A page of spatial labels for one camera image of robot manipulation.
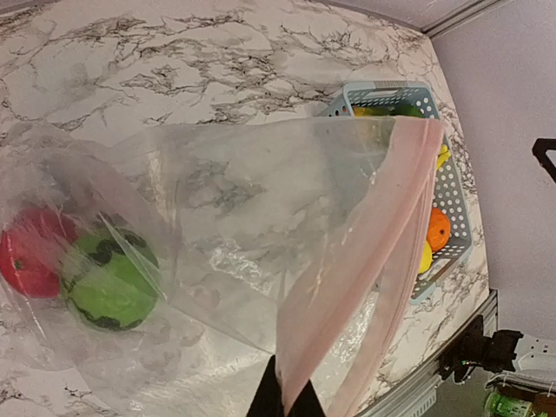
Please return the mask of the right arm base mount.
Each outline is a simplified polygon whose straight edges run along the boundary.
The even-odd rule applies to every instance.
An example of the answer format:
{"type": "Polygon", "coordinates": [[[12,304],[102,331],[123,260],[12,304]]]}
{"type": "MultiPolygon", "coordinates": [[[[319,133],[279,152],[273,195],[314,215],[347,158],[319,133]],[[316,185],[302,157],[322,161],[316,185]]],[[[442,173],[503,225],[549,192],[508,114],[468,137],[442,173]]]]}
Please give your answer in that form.
{"type": "Polygon", "coordinates": [[[499,330],[486,336],[483,316],[478,315],[440,355],[440,377],[445,381],[452,376],[455,383],[462,383],[477,367],[494,374],[515,372],[516,347],[523,337],[516,330],[499,330]]]}

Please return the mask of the grey plastic basket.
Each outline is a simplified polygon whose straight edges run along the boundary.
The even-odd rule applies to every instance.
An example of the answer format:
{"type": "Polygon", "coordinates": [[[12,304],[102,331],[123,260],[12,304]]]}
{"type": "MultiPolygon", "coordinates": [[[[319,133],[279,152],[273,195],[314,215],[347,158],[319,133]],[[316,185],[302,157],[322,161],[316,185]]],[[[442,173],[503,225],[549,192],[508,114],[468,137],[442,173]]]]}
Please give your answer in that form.
{"type": "MultiPolygon", "coordinates": [[[[394,107],[410,104],[421,109],[425,118],[440,118],[433,94],[425,83],[408,81],[374,81],[346,83],[340,94],[321,111],[321,116],[354,116],[353,106],[394,107]]],[[[442,145],[453,150],[448,138],[442,145]]],[[[433,206],[440,209],[451,222],[447,245],[433,254],[431,268],[418,276],[411,296],[417,305],[433,293],[440,279],[451,273],[473,246],[467,215],[467,204],[460,183],[460,173],[452,156],[437,170],[433,206]]]]}

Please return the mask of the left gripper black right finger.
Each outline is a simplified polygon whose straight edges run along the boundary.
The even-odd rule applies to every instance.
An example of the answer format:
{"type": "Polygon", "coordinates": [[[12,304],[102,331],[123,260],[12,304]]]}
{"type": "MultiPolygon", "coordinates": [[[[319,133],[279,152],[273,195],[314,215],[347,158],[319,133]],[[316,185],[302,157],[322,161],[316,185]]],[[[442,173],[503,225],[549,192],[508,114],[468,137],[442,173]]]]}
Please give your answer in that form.
{"type": "Polygon", "coordinates": [[[307,382],[291,407],[291,417],[325,417],[311,381],[307,382]]]}

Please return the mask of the orange toy orange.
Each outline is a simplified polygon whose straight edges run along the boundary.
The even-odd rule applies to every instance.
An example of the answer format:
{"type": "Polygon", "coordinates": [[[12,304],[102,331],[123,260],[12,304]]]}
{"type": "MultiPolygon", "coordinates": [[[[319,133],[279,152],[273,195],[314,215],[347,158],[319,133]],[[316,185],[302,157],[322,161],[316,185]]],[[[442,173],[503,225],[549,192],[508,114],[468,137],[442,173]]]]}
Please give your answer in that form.
{"type": "Polygon", "coordinates": [[[432,251],[438,252],[443,249],[451,235],[451,222],[448,217],[438,208],[432,208],[427,230],[427,242],[432,251]]]}

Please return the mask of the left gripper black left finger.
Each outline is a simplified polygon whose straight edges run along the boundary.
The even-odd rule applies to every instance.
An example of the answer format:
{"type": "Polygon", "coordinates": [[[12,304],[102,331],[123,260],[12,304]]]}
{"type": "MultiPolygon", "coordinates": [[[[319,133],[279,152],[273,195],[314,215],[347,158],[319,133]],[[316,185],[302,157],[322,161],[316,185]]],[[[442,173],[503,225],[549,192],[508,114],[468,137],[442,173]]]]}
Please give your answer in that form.
{"type": "Polygon", "coordinates": [[[276,376],[275,356],[269,358],[247,417],[284,417],[281,385],[276,376]]]}

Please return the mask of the yellow toy lemon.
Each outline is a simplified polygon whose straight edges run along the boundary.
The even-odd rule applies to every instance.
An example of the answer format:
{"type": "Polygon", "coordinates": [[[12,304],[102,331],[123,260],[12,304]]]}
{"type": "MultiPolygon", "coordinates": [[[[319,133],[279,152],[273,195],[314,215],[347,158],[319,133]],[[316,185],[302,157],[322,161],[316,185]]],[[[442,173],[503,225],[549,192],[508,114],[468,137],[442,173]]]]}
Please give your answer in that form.
{"type": "Polygon", "coordinates": [[[433,253],[434,252],[431,249],[429,242],[425,241],[423,254],[420,260],[420,266],[418,269],[419,275],[426,273],[431,268],[431,265],[433,263],[433,253]]]}

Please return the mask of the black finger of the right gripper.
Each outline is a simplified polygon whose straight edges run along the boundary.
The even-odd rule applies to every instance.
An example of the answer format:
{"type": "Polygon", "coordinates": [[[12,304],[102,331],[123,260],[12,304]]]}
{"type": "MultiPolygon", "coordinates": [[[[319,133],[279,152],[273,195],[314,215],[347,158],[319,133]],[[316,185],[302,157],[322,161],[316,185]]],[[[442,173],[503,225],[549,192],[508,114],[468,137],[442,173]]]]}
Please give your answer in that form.
{"type": "Polygon", "coordinates": [[[556,182],[556,167],[547,154],[548,151],[556,150],[555,138],[538,138],[532,147],[533,156],[539,165],[547,172],[547,174],[556,182]]]}

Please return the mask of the red toy apple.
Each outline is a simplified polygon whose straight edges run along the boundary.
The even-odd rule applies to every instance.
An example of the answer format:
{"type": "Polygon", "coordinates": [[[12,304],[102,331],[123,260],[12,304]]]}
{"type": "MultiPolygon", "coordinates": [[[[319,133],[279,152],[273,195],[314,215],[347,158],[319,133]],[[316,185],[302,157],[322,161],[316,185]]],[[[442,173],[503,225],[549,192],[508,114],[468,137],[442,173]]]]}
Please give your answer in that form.
{"type": "Polygon", "coordinates": [[[59,262],[76,225],[50,208],[21,210],[1,234],[1,274],[19,294],[50,299],[60,292],[59,262]]]}

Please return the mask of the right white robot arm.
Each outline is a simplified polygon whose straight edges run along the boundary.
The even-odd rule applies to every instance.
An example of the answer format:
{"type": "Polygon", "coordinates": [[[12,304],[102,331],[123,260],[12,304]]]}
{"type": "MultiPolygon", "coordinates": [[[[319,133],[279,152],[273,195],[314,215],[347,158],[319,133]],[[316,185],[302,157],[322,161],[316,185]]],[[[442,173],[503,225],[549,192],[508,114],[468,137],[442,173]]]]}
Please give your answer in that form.
{"type": "MultiPolygon", "coordinates": [[[[555,139],[539,138],[532,148],[541,168],[555,181],[555,139]]],[[[533,378],[555,381],[555,340],[525,334],[516,347],[516,370],[533,378]]]]}

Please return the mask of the green toy watermelon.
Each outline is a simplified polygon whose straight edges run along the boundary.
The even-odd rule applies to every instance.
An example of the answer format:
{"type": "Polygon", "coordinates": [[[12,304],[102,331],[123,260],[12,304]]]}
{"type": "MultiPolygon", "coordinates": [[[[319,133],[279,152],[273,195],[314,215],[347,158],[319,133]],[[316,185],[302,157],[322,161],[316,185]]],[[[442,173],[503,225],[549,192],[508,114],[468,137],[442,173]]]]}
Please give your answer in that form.
{"type": "Polygon", "coordinates": [[[158,260],[126,228],[83,232],[62,262],[61,294],[83,320],[125,331],[143,323],[159,298],[158,260]]]}

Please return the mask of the clear zip top bag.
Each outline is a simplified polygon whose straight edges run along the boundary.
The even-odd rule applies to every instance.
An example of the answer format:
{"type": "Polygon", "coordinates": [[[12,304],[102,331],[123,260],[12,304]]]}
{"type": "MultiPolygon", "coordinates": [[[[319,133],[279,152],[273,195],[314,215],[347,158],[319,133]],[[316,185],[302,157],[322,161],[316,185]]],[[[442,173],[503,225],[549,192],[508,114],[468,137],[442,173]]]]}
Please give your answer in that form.
{"type": "Polygon", "coordinates": [[[75,368],[129,416],[247,416],[274,355],[285,416],[311,381],[359,408],[403,320],[433,206],[442,125],[411,116],[169,124],[111,147],[41,123],[1,141],[1,234],[28,207],[140,235],[159,298],[125,331],[60,292],[19,294],[6,358],[75,368]]]}

